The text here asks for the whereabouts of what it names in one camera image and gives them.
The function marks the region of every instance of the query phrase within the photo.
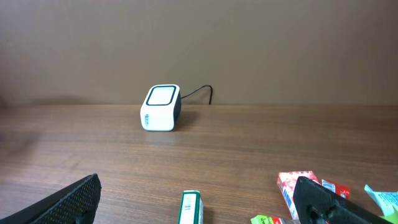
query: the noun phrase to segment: cardboard box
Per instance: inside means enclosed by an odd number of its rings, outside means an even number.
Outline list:
[[[287,207],[289,208],[290,214],[294,220],[299,219],[296,206],[294,205],[293,201],[293,193],[297,179],[300,176],[307,177],[319,184],[317,177],[315,177],[312,171],[280,172],[277,181],[280,191],[282,192],[282,195],[286,201]]]
[[[184,190],[178,224],[203,224],[203,207],[203,200],[198,190]]]

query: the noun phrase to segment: small white device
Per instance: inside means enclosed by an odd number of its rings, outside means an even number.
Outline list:
[[[180,112],[181,96],[178,85],[153,86],[141,107],[142,127],[147,131],[171,131]]]

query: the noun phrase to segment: colorful package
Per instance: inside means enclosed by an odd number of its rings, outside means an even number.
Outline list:
[[[289,208],[290,214],[294,220],[298,220],[299,216],[297,215],[296,206],[293,202],[293,193],[297,179],[301,176],[314,180],[319,184],[317,177],[315,177],[312,171],[280,172],[277,181],[280,191],[285,198],[287,207]]]
[[[349,200],[349,188],[330,180],[322,180],[322,186]]]
[[[298,220],[286,220],[278,217],[268,217],[265,215],[258,215],[250,219],[251,224],[300,224]]]
[[[365,191],[379,205],[383,215],[388,216],[398,210],[398,192],[375,192],[367,184]]]

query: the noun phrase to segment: black plastic part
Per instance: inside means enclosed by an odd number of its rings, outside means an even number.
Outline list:
[[[101,197],[97,174],[89,175],[47,198],[0,220],[0,224],[91,224]]]
[[[297,179],[293,200],[301,224],[391,224],[306,177]]]
[[[175,101],[174,112],[173,112],[174,125],[175,125],[175,122],[177,121],[178,117],[180,116],[180,113],[181,113],[181,94],[178,91],[178,96],[177,96],[177,100]]]

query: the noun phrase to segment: small box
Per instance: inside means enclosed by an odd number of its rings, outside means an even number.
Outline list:
[[[203,224],[203,207],[203,200],[198,190],[184,190],[178,224]]]
[[[296,206],[293,201],[293,193],[297,179],[300,176],[307,177],[319,184],[317,177],[315,177],[312,171],[280,172],[277,181],[280,191],[285,198],[287,207],[289,208],[290,214],[294,220],[299,219],[299,215],[297,214]]]
[[[349,188],[330,180],[322,180],[322,186],[349,200]]]

